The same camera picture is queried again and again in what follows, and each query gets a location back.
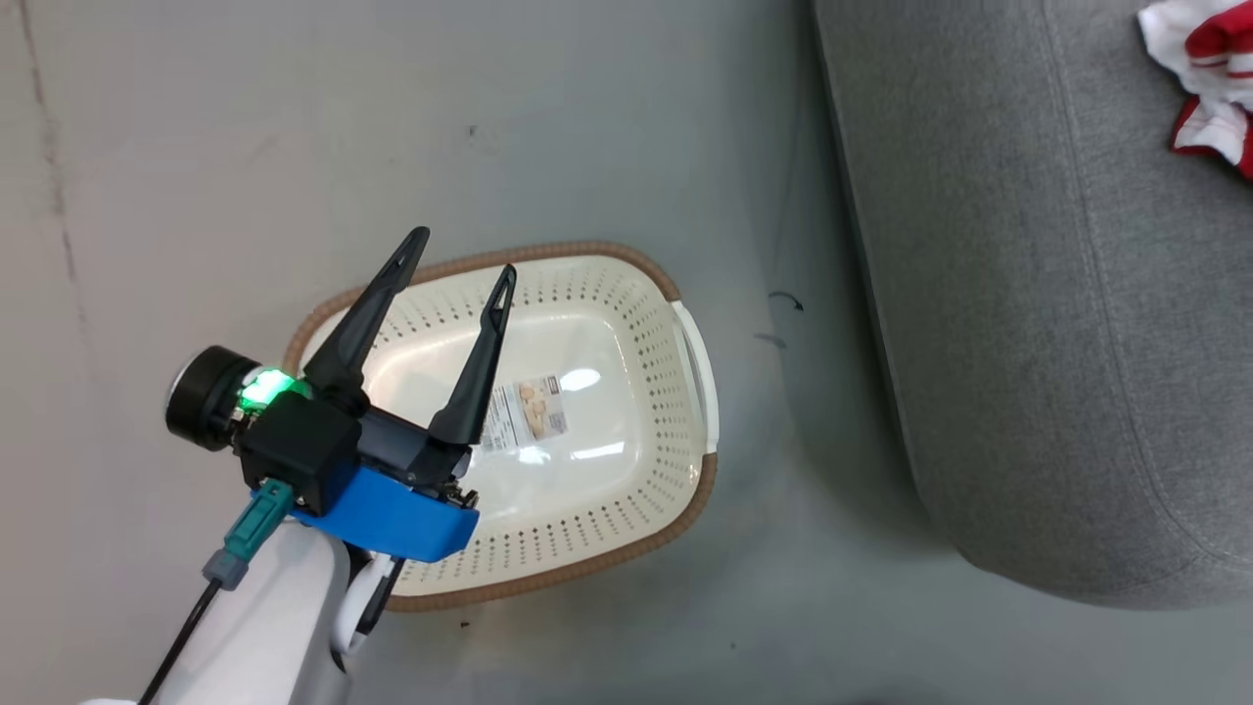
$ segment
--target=gray sofa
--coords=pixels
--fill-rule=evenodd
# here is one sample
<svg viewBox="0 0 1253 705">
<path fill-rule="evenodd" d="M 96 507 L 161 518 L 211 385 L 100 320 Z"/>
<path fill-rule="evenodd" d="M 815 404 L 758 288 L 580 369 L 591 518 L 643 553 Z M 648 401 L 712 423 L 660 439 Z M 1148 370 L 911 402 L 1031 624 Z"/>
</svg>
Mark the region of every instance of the gray sofa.
<svg viewBox="0 0 1253 705">
<path fill-rule="evenodd" d="M 1175 609 L 1253 592 L 1253 190 L 1168 152 L 1145 4 L 817 18 L 931 517 L 1024 585 Z"/>
</svg>

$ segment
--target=white plastic basket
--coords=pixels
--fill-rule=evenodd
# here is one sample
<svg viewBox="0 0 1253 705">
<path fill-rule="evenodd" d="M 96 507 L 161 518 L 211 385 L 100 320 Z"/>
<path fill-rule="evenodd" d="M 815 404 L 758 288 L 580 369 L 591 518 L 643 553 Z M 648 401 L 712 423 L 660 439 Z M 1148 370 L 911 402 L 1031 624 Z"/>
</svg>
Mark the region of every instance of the white plastic basket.
<svg viewBox="0 0 1253 705">
<path fill-rule="evenodd" d="M 430 423 L 506 262 L 517 287 L 497 389 L 558 381 L 549 401 L 559 401 L 565 431 L 475 450 L 462 481 L 481 497 L 470 546 L 407 565 L 392 610 L 494 600 L 630 560 L 690 526 L 713 486 L 718 399 L 700 333 L 660 268 L 620 245 L 529 247 L 421 269 L 366 362 L 371 401 Z M 309 316 L 286 367 L 306 362 L 355 294 Z"/>
</svg>

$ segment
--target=product label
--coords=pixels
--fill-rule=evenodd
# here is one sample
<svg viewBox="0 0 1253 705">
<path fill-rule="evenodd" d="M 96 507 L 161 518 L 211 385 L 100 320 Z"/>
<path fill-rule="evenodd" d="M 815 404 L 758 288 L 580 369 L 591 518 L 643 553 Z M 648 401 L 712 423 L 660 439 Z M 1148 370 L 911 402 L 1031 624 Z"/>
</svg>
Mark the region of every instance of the product label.
<svg viewBox="0 0 1253 705">
<path fill-rule="evenodd" d="M 481 443 L 484 451 L 509 451 L 565 432 L 561 387 L 550 376 L 494 389 Z"/>
</svg>

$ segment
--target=teal connector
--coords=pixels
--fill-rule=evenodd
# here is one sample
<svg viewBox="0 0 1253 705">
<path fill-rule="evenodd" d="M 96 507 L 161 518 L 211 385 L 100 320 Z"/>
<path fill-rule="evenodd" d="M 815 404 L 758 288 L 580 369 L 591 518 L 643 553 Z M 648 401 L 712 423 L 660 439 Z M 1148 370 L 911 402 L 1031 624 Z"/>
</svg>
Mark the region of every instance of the teal connector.
<svg viewBox="0 0 1253 705">
<path fill-rule="evenodd" d="M 226 536 L 226 552 L 244 563 L 261 550 L 261 545 L 274 533 L 292 507 L 296 492 L 292 486 L 276 480 L 266 481 L 248 503 L 248 508 L 236 521 Z"/>
</svg>

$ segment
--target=concrete floor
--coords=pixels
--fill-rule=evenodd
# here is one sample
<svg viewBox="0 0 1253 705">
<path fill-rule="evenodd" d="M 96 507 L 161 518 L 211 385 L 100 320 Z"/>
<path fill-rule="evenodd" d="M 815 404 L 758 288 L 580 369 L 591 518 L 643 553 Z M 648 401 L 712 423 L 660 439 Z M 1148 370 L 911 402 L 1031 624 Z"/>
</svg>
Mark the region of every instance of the concrete floor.
<svg viewBox="0 0 1253 705">
<path fill-rule="evenodd" d="M 0 493 L 3 556 L 34 576 L 0 607 L 14 702 L 134 697 L 238 511 L 232 461 L 163 428 L 174 371 L 211 342 L 277 361 L 419 223 L 431 260 L 657 258 L 709 346 L 719 485 L 626 566 L 388 616 L 355 704 L 1249 700 L 1249 607 L 1071 605 L 928 530 L 803 6 L 15 0 L 0 59 L 0 441 L 34 471 Z"/>
</svg>

